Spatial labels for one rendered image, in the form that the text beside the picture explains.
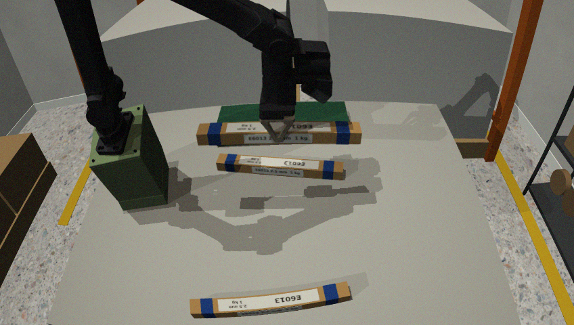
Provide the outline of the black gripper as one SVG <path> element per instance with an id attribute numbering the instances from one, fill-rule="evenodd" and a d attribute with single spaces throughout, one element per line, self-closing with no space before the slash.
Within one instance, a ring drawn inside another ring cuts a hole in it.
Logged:
<path id="1" fill-rule="evenodd" d="M 277 105 L 276 83 L 284 82 L 291 78 L 291 75 L 288 78 L 278 80 L 262 77 L 263 85 L 259 104 L 259 120 L 274 142 L 282 142 L 284 136 L 295 121 L 295 106 Z M 285 124 L 279 136 L 275 134 L 270 125 L 270 123 L 276 122 L 283 122 Z"/>

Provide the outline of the tan cardboard pack with blue bands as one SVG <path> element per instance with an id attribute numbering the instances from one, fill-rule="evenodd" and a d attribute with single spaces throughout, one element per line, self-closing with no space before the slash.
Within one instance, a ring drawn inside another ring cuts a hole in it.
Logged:
<path id="1" fill-rule="evenodd" d="M 344 162 L 219 154 L 216 165 L 218 171 L 343 180 Z"/>
<path id="2" fill-rule="evenodd" d="M 200 123 L 198 146 L 242 144 L 361 144 L 359 122 L 295 121 L 282 142 L 274 142 L 260 121 Z"/>

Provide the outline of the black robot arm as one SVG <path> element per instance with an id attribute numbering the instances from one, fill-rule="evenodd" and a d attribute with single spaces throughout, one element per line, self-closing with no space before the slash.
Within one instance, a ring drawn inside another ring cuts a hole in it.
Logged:
<path id="1" fill-rule="evenodd" d="M 121 155 L 133 113 L 121 112 L 118 107 L 126 91 L 122 79 L 107 65 L 91 0 L 54 1 L 83 79 L 88 98 L 86 119 L 99 135 L 95 150 L 99 155 Z M 278 106 L 296 105 L 296 84 L 302 84 L 301 91 L 322 104 L 332 96 L 326 42 L 294 38 L 290 19 L 275 9 L 250 0 L 171 1 L 227 27 L 262 51 L 265 78 L 278 80 L 291 75 L 291 79 L 276 83 Z"/>

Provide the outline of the tan box with blue bands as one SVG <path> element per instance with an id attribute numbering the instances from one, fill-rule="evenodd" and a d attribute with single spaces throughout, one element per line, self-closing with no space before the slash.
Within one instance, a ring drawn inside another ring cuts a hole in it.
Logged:
<path id="1" fill-rule="evenodd" d="M 283 313 L 349 301 L 346 282 L 246 297 L 190 299 L 193 318 L 230 318 Z"/>

